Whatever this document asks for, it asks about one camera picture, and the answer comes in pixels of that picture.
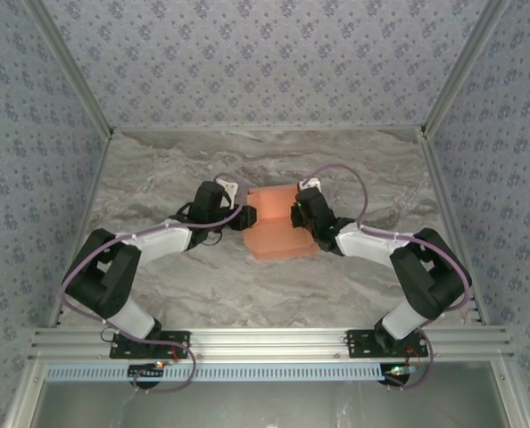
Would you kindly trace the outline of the orange paper box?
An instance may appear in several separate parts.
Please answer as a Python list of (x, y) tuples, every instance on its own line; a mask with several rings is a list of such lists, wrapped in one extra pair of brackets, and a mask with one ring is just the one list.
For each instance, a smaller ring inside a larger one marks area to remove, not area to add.
[(249, 191), (246, 201), (256, 209), (256, 222), (243, 231), (243, 237), (255, 259), (292, 259), (319, 252), (308, 230), (293, 228), (291, 208), (297, 190), (297, 185), (277, 185)]

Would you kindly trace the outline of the small controller board with light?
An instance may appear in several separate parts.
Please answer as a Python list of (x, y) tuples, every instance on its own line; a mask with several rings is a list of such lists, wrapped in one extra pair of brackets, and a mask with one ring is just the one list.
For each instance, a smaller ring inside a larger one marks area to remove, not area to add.
[(127, 378), (134, 379), (150, 379), (162, 378), (164, 367), (155, 363), (129, 365), (127, 369)]
[(403, 387), (407, 384), (410, 376), (417, 371), (416, 366), (401, 364), (381, 364), (380, 365), (383, 380), (381, 384), (391, 387)]

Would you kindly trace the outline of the grey metal sheet panel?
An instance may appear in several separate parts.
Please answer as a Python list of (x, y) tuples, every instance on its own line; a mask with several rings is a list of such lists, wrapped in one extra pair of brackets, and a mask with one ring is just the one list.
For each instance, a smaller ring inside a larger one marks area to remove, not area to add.
[(487, 382), (196, 383), (150, 395), (126, 383), (48, 383), (31, 428), (510, 428)]

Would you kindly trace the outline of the aluminium table back rail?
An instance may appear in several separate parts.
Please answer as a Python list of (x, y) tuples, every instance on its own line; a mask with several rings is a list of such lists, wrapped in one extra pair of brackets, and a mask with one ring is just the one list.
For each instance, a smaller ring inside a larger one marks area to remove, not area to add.
[(115, 127), (113, 132), (260, 132), (260, 131), (340, 131), (340, 130), (361, 130), (361, 131), (403, 131), (413, 130), (421, 133), (420, 125), (214, 125), (214, 126), (185, 126), (185, 127)]

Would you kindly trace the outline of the aluminium table side rail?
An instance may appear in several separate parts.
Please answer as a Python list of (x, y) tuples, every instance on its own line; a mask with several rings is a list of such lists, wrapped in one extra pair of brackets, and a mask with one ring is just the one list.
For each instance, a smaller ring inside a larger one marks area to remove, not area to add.
[(440, 161), (435, 153), (435, 147), (423, 131), (418, 132), (418, 141), (421, 145), (423, 158), (429, 171), (431, 184), (438, 201), (444, 230), (447, 234), (447, 241), (472, 278), (471, 297), (466, 306), (464, 324), (489, 325), (491, 320), (489, 319), (484, 304), (482, 290), (479, 281), (476, 279), (476, 273), (473, 269), (471, 258), (460, 229), (460, 223), (457, 219), (447, 183), (443, 177)]
[[(101, 150), (100, 156), (98, 158), (95, 173), (93, 175), (92, 181), (90, 183), (89, 191), (87, 193), (86, 204), (84, 206), (81, 217), (79, 219), (76, 234), (74, 236), (73, 245), (71, 246), (70, 252), (67, 256), (67, 263), (65, 265), (65, 270), (63, 272), (64, 275), (68, 272), (71, 262), (76, 257), (82, 243), (84, 242), (85, 232), (87, 230), (90, 215), (92, 213), (92, 207), (94, 204), (95, 195), (97, 192), (97, 188), (99, 186), (101, 176), (103, 174), (106, 157), (108, 154), (109, 146), (111, 144), (113, 135), (114, 135), (114, 129), (112, 128), (109, 130), (109, 134), (104, 140), (104, 145)], [(58, 326), (61, 320), (61, 316), (62, 316), (62, 300), (60, 296), (57, 295), (54, 301), (54, 306), (52, 308), (51, 315), (48, 319), (48, 326), (51, 328), (55, 328), (56, 326)]]

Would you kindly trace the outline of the aluminium mounting rail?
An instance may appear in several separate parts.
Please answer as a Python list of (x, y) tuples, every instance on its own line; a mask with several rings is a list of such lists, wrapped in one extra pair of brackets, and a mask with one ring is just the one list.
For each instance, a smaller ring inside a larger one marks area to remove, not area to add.
[[(441, 362), (512, 358), (506, 328), (494, 325), (426, 330)], [(330, 362), (346, 360), (345, 329), (336, 328), (193, 328), (190, 349), (205, 362)], [(98, 329), (37, 329), (28, 358), (45, 362), (103, 362), (110, 346)]]

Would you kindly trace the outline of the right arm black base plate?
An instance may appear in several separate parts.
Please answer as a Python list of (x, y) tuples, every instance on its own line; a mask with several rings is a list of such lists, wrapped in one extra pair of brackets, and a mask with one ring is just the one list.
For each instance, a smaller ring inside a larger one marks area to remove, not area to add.
[(407, 358), (429, 355), (422, 333), (413, 332), (404, 339), (394, 339), (384, 330), (347, 330), (344, 335), (350, 358)]

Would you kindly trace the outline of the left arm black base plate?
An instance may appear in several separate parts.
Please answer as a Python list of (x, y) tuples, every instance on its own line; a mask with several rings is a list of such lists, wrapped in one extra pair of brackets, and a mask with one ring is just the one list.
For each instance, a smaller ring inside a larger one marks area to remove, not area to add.
[[(189, 331), (164, 331), (151, 333), (148, 339), (164, 342), (177, 342), (183, 346), (190, 345), (191, 333)], [(167, 344), (145, 344), (133, 342), (121, 334), (112, 338), (110, 358), (112, 359), (186, 359), (187, 352), (180, 347)]]

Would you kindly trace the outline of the aluminium corner post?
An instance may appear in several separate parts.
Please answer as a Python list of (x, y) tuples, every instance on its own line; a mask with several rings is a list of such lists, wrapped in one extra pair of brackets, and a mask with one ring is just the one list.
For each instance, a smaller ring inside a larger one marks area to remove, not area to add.
[(510, 0), (485, 0), (482, 11), (479, 13), (438, 96), (421, 125), (425, 139), (429, 140), (441, 125), (496, 25), (509, 7), (509, 3)]
[(58, 61), (64, 76), (69, 81), (75, 94), (81, 101), (90, 120), (95, 125), (99, 134), (109, 139), (112, 135), (112, 127), (104, 115), (102, 108), (93, 91), (87, 83), (81, 68), (69, 47), (67, 46), (60, 29), (44, 5), (42, 0), (21, 0), (30, 17), (35, 22), (42, 38), (47, 43), (55, 60)]

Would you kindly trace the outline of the aluminium lower frame bar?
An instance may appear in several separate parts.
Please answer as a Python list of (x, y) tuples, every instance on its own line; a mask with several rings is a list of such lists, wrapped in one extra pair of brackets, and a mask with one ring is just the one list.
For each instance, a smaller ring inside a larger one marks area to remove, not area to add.
[(46, 363), (26, 364), (3, 428), (30, 428), (46, 378)]
[(510, 428), (530, 428), (530, 401), (518, 364), (500, 358), (492, 370)]

